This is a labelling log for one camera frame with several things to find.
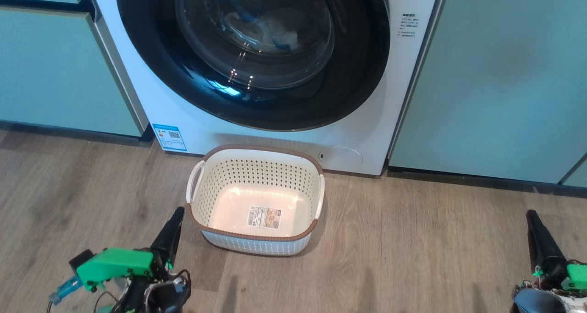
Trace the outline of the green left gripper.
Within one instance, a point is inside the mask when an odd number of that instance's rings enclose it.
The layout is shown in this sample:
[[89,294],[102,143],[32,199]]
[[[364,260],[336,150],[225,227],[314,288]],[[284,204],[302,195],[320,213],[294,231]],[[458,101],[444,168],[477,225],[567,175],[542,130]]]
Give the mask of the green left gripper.
[[150,248],[141,250],[105,248],[99,253],[85,250],[76,256],[76,275],[88,291],[105,289],[105,282],[116,278],[147,277],[162,280],[175,263],[184,207],[178,207],[165,223]]

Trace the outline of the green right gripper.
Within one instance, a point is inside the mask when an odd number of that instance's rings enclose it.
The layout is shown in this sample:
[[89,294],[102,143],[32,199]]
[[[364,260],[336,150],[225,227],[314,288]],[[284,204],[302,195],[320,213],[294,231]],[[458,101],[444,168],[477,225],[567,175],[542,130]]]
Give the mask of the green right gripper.
[[586,291],[587,266],[567,264],[567,259],[556,244],[551,232],[535,210],[527,210],[530,258],[535,271],[532,274],[545,290]]

